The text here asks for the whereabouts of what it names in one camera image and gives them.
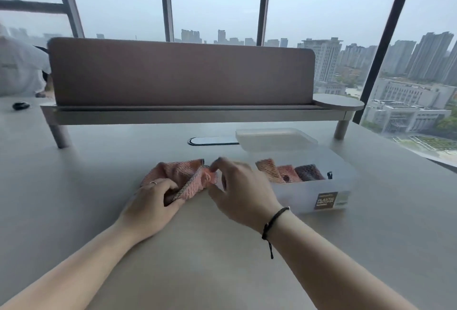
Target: black braided bracelet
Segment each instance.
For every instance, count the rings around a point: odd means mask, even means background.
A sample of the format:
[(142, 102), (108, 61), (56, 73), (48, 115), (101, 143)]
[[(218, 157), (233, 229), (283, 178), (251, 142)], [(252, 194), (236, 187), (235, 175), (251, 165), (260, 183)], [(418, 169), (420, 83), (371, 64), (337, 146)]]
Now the black braided bracelet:
[[(285, 211), (290, 210), (290, 207), (283, 207), (281, 210), (279, 210), (276, 214), (273, 215), (271, 218), (270, 222), (265, 224), (265, 227), (263, 228), (263, 233), (262, 233), (262, 239), (268, 241), (266, 238), (266, 234), (270, 230), (271, 226), (273, 226), (273, 223), (276, 221), (276, 219)], [(271, 243), (268, 241), (268, 246), (270, 247), (270, 254), (271, 254), (271, 259), (273, 259), (273, 249), (271, 247)]]

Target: cloth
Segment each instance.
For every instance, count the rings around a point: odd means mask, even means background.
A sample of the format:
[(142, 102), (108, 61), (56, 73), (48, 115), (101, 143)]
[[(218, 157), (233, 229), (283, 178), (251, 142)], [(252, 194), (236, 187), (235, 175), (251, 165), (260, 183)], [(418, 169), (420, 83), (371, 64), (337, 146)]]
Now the cloth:
[(303, 181), (325, 180), (316, 165), (301, 165), (295, 168), (295, 172)]
[(270, 182), (274, 182), (277, 184), (286, 183), (283, 180), (283, 177), (279, 174), (279, 171), (275, 166), (275, 162), (271, 158), (268, 158), (266, 160), (257, 161), (255, 163), (255, 165), (257, 166), (258, 170), (260, 170), (266, 174), (266, 176), (268, 177), (268, 180), (270, 180)]
[(218, 181), (216, 173), (209, 171), (203, 159), (184, 162), (158, 163), (141, 181), (140, 186), (149, 184), (156, 179), (171, 179), (178, 185), (177, 190), (168, 190), (164, 196), (167, 206), (178, 198), (192, 198), (209, 184)]
[(302, 182), (300, 176), (295, 172), (291, 165), (281, 165), (278, 167), (278, 172), (281, 178), (287, 183), (290, 182)]
[(51, 73), (47, 53), (18, 39), (0, 35), (0, 97), (34, 97), (46, 86), (42, 71)]

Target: white shirt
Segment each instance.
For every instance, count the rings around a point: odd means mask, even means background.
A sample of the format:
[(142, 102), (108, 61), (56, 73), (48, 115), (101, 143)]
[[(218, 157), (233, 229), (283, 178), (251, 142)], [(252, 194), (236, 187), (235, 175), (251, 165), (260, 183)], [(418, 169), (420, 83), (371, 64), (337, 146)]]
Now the white shirt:
[(0, 35), (0, 97), (33, 97), (44, 90), (43, 72), (50, 74), (44, 51), (7, 35)]

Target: desk surface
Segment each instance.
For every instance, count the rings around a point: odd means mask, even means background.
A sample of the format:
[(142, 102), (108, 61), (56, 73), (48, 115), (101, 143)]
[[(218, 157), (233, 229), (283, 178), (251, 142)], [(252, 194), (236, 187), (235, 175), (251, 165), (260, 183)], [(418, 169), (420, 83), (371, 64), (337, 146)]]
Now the desk surface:
[[(237, 128), (301, 129), (362, 175), (345, 211), (302, 219), (422, 309), (454, 309), (457, 175), (351, 123), (69, 126), (59, 150), (37, 99), (12, 111), (0, 99), (0, 303), (87, 243), (116, 218), (159, 161), (218, 155), (197, 136)], [(204, 193), (114, 269), (90, 309), (312, 309), (285, 262), (258, 234), (226, 219)]]

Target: black mouse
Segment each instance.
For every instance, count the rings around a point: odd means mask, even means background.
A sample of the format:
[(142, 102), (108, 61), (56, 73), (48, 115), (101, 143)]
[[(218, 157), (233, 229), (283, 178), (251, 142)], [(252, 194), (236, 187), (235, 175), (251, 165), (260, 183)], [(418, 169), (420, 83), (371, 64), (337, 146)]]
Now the black mouse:
[(16, 102), (13, 104), (13, 109), (14, 110), (24, 110), (30, 107), (30, 104), (27, 102)]

